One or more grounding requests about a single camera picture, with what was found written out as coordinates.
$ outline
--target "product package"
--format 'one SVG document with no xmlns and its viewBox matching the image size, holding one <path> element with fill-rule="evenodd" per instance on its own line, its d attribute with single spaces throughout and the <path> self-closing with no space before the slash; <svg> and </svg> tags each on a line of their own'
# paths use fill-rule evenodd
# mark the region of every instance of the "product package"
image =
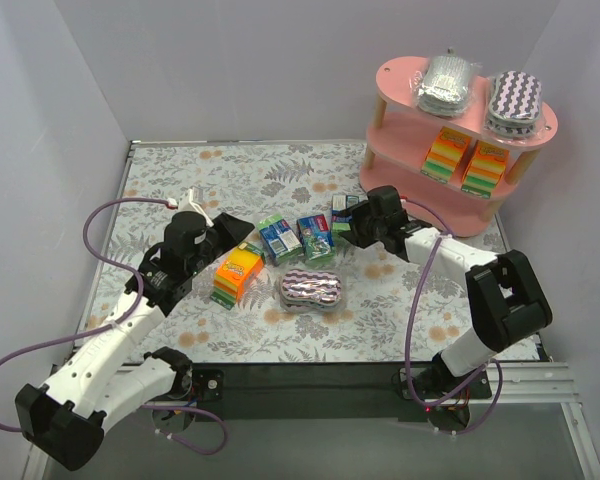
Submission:
<svg viewBox="0 0 600 480">
<path fill-rule="evenodd" d="M 360 203 L 360 197 L 357 195 L 334 195 L 331 199 L 331 233 L 333 241 L 336 245 L 340 244 L 342 237 L 340 232 L 348 232 L 351 230 L 349 220 L 351 217 L 342 217 L 340 212 L 346 208 L 353 207 Z"/>
<path fill-rule="evenodd" d="M 216 270 L 211 299 L 231 310 L 263 267 L 264 251 L 242 242 Z"/>
<path fill-rule="evenodd" d="M 462 178 L 462 191 L 491 198 L 507 168 L 509 151 L 478 141 Z"/>
<path fill-rule="evenodd" d="M 280 306 L 290 312 L 334 312 L 344 308 L 342 280 L 330 271 L 294 268 L 280 277 L 277 289 Z"/>
<path fill-rule="evenodd" d="M 484 127 L 505 139 L 541 134 L 542 84 L 533 75 L 508 71 L 491 79 Z"/>
<path fill-rule="evenodd" d="M 443 127 L 427 153 L 421 173 L 447 183 L 469 148 L 471 137 Z"/>
<path fill-rule="evenodd" d="M 258 223 L 260 238 L 274 265 L 302 253 L 302 244 L 282 215 L 276 213 Z"/>
<path fill-rule="evenodd" d="M 336 249 L 324 215 L 299 218 L 298 232 L 307 265 L 323 265 L 333 258 Z"/>
<path fill-rule="evenodd" d="M 412 83 L 415 103 L 440 117 L 462 115 L 471 100 L 477 66 L 454 54 L 431 58 L 422 79 Z"/>
</svg>

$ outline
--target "cable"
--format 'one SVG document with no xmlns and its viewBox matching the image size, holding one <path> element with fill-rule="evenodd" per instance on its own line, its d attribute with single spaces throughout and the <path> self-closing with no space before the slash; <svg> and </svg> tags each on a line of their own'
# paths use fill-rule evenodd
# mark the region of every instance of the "cable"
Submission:
<svg viewBox="0 0 600 480">
<path fill-rule="evenodd" d="M 171 407 L 168 405 L 142 405 L 140 408 L 144 408 L 146 410 L 169 410 L 169 411 L 173 410 L 174 408 L 177 408 L 178 410 L 183 411 L 183 412 L 189 412 L 189 413 L 193 413 L 196 415 L 202 415 L 203 417 L 210 418 L 211 420 L 216 422 L 218 425 L 220 425 L 220 428 L 222 429 L 222 442 L 220 442 L 220 445 L 218 445 L 217 447 L 209 449 L 209 450 L 202 448 L 202 447 L 198 447 L 197 445 L 194 445 L 193 443 L 189 442 L 188 440 L 186 440 L 182 437 L 179 437 L 178 435 L 173 435 L 168 432 L 163 432 L 159 428 L 156 430 L 156 431 L 160 432 L 161 434 L 163 434 L 164 436 L 166 436 L 167 438 L 169 438 L 170 440 L 175 440 L 179 444 L 184 445 L 189 450 L 193 450 L 194 452 L 199 453 L 200 455 L 215 455 L 220 450 L 222 450 L 225 447 L 225 445 L 227 444 L 227 442 L 229 441 L 229 429 L 227 428 L 227 424 L 220 417 L 218 417 L 214 413 L 211 413 L 207 410 L 201 410 L 201 409 L 195 408 L 195 407 Z"/>
<path fill-rule="evenodd" d="M 87 250 L 89 251 L 89 253 L 91 253 L 91 255 L 93 255 L 94 257 L 96 257 L 97 259 L 103 261 L 104 263 L 107 263 L 109 265 L 113 265 L 115 267 L 118 268 L 122 268 L 124 270 L 127 270 L 128 272 L 131 272 L 133 274 L 133 276 L 136 278 L 137 282 L 138 282 L 138 294 L 136 295 L 136 299 L 134 300 L 133 304 L 131 305 L 131 307 L 129 307 L 129 310 L 127 310 L 126 312 L 124 312 L 122 314 L 122 316 L 120 318 L 118 318 L 116 320 L 116 323 L 122 323 L 124 322 L 127 318 L 129 318 L 129 316 L 133 313 L 133 311 L 136 309 L 136 307 L 140 304 L 140 301 L 142 299 L 142 293 L 144 292 L 144 281 L 142 280 L 142 276 L 140 275 L 140 272 L 138 272 L 138 270 L 136 270 L 133 267 L 130 267 L 128 265 L 124 265 L 122 263 L 116 262 L 115 260 L 111 260 L 103 255 L 101 255 L 99 252 L 97 252 L 89 243 L 89 226 L 91 225 L 91 222 L 93 221 L 93 219 L 104 209 L 111 207 L 113 205 L 118 205 L 121 203 L 129 203 L 129 202 L 140 202 L 140 203 L 157 203 L 157 204 L 161 204 L 161 205 L 165 205 L 165 206 L 169 206 L 169 202 L 167 200 L 162 200 L 162 199 L 154 199 L 154 198 L 138 198 L 138 197 L 129 197 L 129 198 L 119 198 L 117 200 L 112 200 L 110 202 L 107 202 L 101 206 L 99 206 L 97 209 L 95 209 L 91 215 L 89 215 L 89 217 L 87 218 L 87 220 L 84 223 L 84 227 L 82 229 L 82 240 L 84 242 L 85 247 L 87 247 Z M 5 357 L 2 357 L 0 359 L 0 367 L 2 365 L 4 365 L 5 363 L 7 363 L 10 360 L 13 360 L 16 357 L 19 357 L 20 355 L 24 355 L 26 353 L 31 353 L 31 352 L 35 352 L 36 350 L 42 350 L 43 348 L 48 348 L 48 347 L 54 347 L 56 345 L 60 345 L 63 343 L 68 343 L 68 342 L 74 342 L 76 340 L 80 340 L 82 338 L 87 338 L 87 337 L 91 337 L 93 335 L 98 335 L 102 332 L 106 332 L 107 330 L 109 330 L 110 328 L 113 328 L 112 324 L 107 324 L 104 325 L 102 327 L 98 327 L 95 328 L 93 330 L 89 330 L 87 332 L 81 332 L 81 333 L 77 333 L 74 335 L 68 335 L 66 337 L 61 337 L 61 338 L 57 338 L 55 340 L 49 340 L 46 342 L 42 342 L 42 343 L 37 343 L 35 345 L 31 345 L 29 347 L 24 347 L 21 348 L 20 350 L 16 350 L 15 352 L 11 352 L 9 355 L 6 355 Z M 5 425 L 4 423 L 0 422 L 0 430 L 3 430 L 5 432 L 13 432 L 13 433 L 20 433 L 22 430 L 18 427 L 12 427 L 10 425 Z"/>
<path fill-rule="evenodd" d="M 449 225 L 440 217 L 440 215 L 438 215 L 436 212 L 432 211 L 429 207 L 427 207 L 426 205 L 424 205 L 420 202 L 409 200 L 405 196 L 401 196 L 400 199 L 405 201 L 406 203 L 411 203 L 411 204 L 416 205 L 420 208 L 423 208 L 424 210 L 429 212 L 445 228 L 445 231 L 443 232 L 443 234 L 453 235 L 453 231 L 451 230 Z M 443 240 L 442 237 L 438 237 L 436 239 L 436 241 L 433 245 L 433 248 L 431 249 L 431 253 L 429 254 L 429 258 L 427 259 L 427 263 L 424 265 L 424 267 L 422 269 L 422 275 L 420 276 L 420 279 L 418 280 L 418 284 L 416 286 L 416 291 L 413 296 L 413 301 L 411 302 L 411 310 L 409 312 L 409 320 L 407 321 L 407 333 L 405 335 L 405 342 L 404 342 L 404 369 L 405 369 L 405 376 L 406 376 L 406 381 L 407 381 L 407 389 L 409 390 L 409 395 L 411 396 L 411 398 L 417 404 L 419 404 L 425 408 L 437 407 L 437 406 L 443 404 L 444 402 L 446 402 L 447 400 L 449 400 L 450 398 L 455 396 L 458 392 L 463 390 L 465 387 L 468 387 L 469 384 L 475 378 L 477 378 L 478 375 L 480 375 L 480 373 L 482 373 L 482 371 L 484 371 L 484 369 L 486 368 L 486 365 L 484 365 L 480 368 L 476 368 L 471 373 L 471 375 L 469 375 L 456 388 L 454 388 L 453 390 L 451 390 L 449 393 L 442 396 L 438 400 L 434 400 L 432 402 L 425 402 L 420 397 L 418 397 L 418 394 L 416 393 L 416 390 L 413 386 L 413 379 L 411 377 L 411 336 L 413 334 L 413 326 L 415 324 L 416 311 L 418 309 L 418 302 L 420 301 L 420 296 L 422 295 L 422 290 L 424 289 L 424 284 L 427 280 L 427 277 L 429 276 L 431 267 L 433 265 L 433 261 L 435 259 L 436 253 L 438 252 L 438 249 L 440 248 L 440 244 L 442 243 L 442 240 Z M 500 394 L 502 393 L 504 379 L 503 379 L 502 367 L 500 366 L 500 363 L 495 358 L 493 358 L 492 360 L 495 363 L 496 368 L 498 370 L 498 387 L 496 389 L 495 395 L 493 396 L 493 401 L 491 402 L 491 405 L 489 405 L 489 408 L 487 408 L 487 411 L 482 415 L 482 417 L 480 417 L 480 419 L 477 422 L 475 422 L 473 425 L 466 428 L 465 430 L 461 430 L 459 432 L 456 432 L 455 430 L 452 432 L 444 432 L 443 431 L 444 433 L 448 433 L 451 435 L 456 435 L 456 434 L 462 435 L 462 434 L 473 432 L 478 427 L 480 427 L 480 425 L 482 425 L 487 420 L 489 415 L 491 415 L 491 413 L 493 412 L 496 404 L 498 403 L 498 400 L 500 399 Z"/>
</svg>

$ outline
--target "gray floor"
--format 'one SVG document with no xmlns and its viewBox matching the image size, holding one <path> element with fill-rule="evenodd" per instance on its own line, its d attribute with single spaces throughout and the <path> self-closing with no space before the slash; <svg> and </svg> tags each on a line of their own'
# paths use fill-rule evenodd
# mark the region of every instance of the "gray floor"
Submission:
<svg viewBox="0 0 600 480">
<path fill-rule="evenodd" d="M 472 407 L 474 416 L 480 406 Z M 583 478 L 560 405 L 500 405 L 475 433 L 457 439 L 399 426 L 391 419 L 229 422 L 231 439 L 201 457 L 139 423 L 116 426 L 92 461 L 69 473 L 51 462 L 44 478 L 62 479 L 437 479 Z M 211 446 L 213 424 L 186 436 Z"/>
</svg>

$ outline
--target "table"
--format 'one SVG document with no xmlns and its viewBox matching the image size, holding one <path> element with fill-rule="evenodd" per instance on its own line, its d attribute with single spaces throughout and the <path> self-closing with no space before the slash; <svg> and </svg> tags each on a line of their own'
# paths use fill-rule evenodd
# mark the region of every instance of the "table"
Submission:
<svg viewBox="0 0 600 480">
<path fill-rule="evenodd" d="M 257 223 L 280 212 L 289 223 L 309 214 L 330 213 L 334 194 L 363 195 L 358 173 L 365 143 L 140 144 L 130 156 L 124 196 L 179 198 L 195 185 L 213 218 L 227 212 Z M 138 265 L 142 252 L 160 241 L 171 212 L 161 206 L 125 204 L 115 216 L 106 253 Z M 257 233 L 249 241 L 260 244 Z M 464 242 L 504 251 L 494 220 L 487 230 Z M 209 296 L 219 261 L 193 282 L 193 291 L 128 358 L 162 346 L 177 348 L 193 362 L 388 362 L 404 358 L 404 333 L 418 266 L 387 254 L 380 244 L 366 250 L 347 246 L 336 268 L 346 287 L 346 308 L 335 314 L 293 315 L 273 298 L 283 271 L 267 266 L 240 304 L 231 311 Z M 301 265 L 297 260 L 292 264 Z M 104 266 L 96 277 L 82 328 L 100 325 L 120 295 L 128 274 Z M 431 357 L 470 325 L 464 291 L 432 275 L 420 302 L 412 343 L 413 360 Z M 499 358 L 538 360 L 532 339 L 519 342 Z"/>
</svg>

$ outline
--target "yellow and orange box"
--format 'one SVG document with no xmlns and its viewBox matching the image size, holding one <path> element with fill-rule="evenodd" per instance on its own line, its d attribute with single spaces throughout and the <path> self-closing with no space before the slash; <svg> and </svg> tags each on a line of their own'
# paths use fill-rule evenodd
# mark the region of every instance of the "yellow and orange box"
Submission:
<svg viewBox="0 0 600 480">
<path fill-rule="evenodd" d="M 491 198 L 509 160 L 509 151 L 479 140 L 462 177 L 462 191 Z"/>
<path fill-rule="evenodd" d="M 427 152 L 420 170 L 442 183 L 447 183 L 471 144 L 471 137 L 443 127 Z"/>
<path fill-rule="evenodd" d="M 263 267 L 264 251 L 242 242 L 216 270 L 211 299 L 231 310 Z"/>
</svg>

